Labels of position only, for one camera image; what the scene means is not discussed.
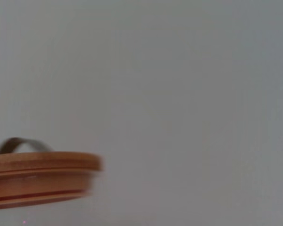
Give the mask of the wooden dispenser lid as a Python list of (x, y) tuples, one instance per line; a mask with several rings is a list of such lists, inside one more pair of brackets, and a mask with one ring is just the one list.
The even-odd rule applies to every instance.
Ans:
[(87, 196), (102, 159), (76, 152), (0, 154), (0, 209)]

